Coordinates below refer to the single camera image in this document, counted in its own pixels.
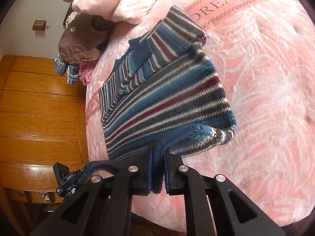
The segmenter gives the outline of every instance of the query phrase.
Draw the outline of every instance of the pink blanket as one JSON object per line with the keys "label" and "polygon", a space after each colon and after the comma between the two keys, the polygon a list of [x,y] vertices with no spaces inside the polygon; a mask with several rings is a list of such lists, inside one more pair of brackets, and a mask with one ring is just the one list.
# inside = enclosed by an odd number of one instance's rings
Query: pink blanket
{"label": "pink blanket", "polygon": [[[90,160],[108,159],[98,90],[115,59],[125,53],[129,39],[152,28],[172,4],[191,16],[203,13],[190,7],[194,1],[157,0],[141,24],[116,25],[87,87]],[[315,205],[315,27],[297,0],[245,0],[237,9],[224,0],[211,1],[219,8],[202,9],[208,14],[203,24],[210,20],[203,26],[208,36],[203,50],[218,71],[238,134],[227,145],[184,158],[184,164],[206,176],[226,175],[280,226],[299,221]],[[220,4],[231,13],[224,14]],[[186,230],[182,196],[165,191],[135,196],[132,210],[169,229]]]}

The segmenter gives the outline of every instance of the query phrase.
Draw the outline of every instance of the wooden floor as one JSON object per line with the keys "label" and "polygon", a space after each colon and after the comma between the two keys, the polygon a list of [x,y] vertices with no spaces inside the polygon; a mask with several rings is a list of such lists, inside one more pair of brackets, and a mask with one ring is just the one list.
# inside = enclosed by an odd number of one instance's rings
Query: wooden floor
{"label": "wooden floor", "polygon": [[88,161],[85,87],[57,76],[54,60],[4,56],[0,61],[0,181],[24,191],[54,191],[52,166]]}

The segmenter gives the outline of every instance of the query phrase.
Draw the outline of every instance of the white wall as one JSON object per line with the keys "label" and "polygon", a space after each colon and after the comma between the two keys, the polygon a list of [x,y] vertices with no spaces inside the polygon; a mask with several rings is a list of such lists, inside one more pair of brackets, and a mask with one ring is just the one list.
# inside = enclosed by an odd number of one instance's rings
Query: white wall
{"label": "white wall", "polygon": [[[55,58],[69,5],[62,0],[16,0],[0,25],[0,55]],[[47,20],[50,28],[35,34],[35,20]]]}

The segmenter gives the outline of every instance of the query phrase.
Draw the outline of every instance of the silver screw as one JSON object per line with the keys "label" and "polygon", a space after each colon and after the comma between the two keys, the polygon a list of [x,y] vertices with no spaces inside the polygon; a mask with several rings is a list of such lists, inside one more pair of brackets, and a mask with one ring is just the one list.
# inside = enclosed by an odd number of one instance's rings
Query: silver screw
{"label": "silver screw", "polygon": [[138,171],[138,167],[137,167],[137,166],[130,166],[130,167],[128,168],[128,170],[129,170],[130,172],[137,172],[137,171]]}
{"label": "silver screw", "polygon": [[93,177],[91,178],[91,181],[92,181],[93,183],[98,183],[98,182],[100,182],[101,180],[102,180],[102,177],[101,177],[101,176],[98,176],[98,175],[93,176]]}
{"label": "silver screw", "polygon": [[187,167],[186,165],[181,165],[181,166],[178,167],[178,169],[179,169],[179,171],[181,171],[181,172],[186,172],[186,171],[188,171],[188,167]]}
{"label": "silver screw", "polygon": [[219,182],[224,182],[226,180],[226,177],[223,175],[217,175],[215,179],[218,180]]}

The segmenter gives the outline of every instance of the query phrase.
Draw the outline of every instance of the striped sweater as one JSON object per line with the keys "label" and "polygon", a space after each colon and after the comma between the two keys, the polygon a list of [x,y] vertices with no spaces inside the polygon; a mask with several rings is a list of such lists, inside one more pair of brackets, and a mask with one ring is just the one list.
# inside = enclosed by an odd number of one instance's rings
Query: striped sweater
{"label": "striped sweater", "polygon": [[[205,41],[205,33],[176,6],[129,41],[99,92],[109,159],[138,154],[149,143],[156,152],[192,155],[234,137],[235,118],[202,52]],[[170,139],[178,141],[166,144]]]}

